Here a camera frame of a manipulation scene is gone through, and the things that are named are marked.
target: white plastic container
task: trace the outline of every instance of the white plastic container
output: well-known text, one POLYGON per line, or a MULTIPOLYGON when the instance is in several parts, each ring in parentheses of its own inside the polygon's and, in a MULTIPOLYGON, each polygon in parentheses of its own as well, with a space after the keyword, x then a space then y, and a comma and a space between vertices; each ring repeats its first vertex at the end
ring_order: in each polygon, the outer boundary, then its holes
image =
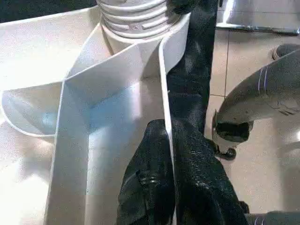
POLYGON ((188 22, 184 15, 160 35, 133 40, 102 21, 62 82, 3 93, 14 128, 55 138, 45 224, 114 224, 122 177, 148 122, 165 119, 172 140, 166 73, 184 53, 188 22))

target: black cloth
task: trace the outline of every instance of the black cloth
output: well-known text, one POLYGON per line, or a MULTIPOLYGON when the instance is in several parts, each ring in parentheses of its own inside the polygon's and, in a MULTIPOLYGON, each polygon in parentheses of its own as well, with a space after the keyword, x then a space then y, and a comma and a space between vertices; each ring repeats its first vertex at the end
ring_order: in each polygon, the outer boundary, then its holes
POLYGON ((0 23, 95 6, 96 0, 0 0, 0 23))
POLYGON ((169 225, 176 202, 180 225, 247 225, 215 146, 203 136, 218 2, 172 2, 177 13, 192 11, 184 56, 167 77, 175 176, 164 121, 151 121, 125 172, 116 224, 169 225))

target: ribbed white cylinder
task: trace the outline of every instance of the ribbed white cylinder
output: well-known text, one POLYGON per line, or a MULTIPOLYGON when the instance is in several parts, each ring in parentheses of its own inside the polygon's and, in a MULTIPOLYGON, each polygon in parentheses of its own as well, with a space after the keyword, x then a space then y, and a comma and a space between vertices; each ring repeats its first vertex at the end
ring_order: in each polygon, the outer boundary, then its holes
POLYGON ((125 38, 148 38, 179 19, 167 0, 97 0, 107 27, 125 38))

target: tiled floor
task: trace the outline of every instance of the tiled floor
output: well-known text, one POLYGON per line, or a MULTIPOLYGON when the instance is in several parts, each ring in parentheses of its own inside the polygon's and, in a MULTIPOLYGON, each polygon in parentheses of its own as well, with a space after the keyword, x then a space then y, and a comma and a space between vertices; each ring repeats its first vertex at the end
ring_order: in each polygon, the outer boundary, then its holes
MULTIPOLYGON (((242 80, 272 61, 270 51, 297 37, 266 33, 216 31, 210 104, 205 135, 211 138, 211 120, 226 95, 242 80)), ((237 157, 224 162, 240 200, 251 213, 300 210, 299 118, 256 121, 250 139, 238 146, 237 157)))

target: black rubber part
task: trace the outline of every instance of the black rubber part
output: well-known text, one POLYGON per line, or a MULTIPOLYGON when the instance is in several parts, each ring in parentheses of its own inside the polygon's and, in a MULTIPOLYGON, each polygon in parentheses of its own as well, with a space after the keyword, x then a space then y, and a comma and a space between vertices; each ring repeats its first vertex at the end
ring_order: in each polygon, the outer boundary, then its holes
POLYGON ((219 149, 215 151, 215 156, 225 159, 227 161, 233 161, 236 158, 236 150, 229 148, 226 153, 221 153, 219 149))

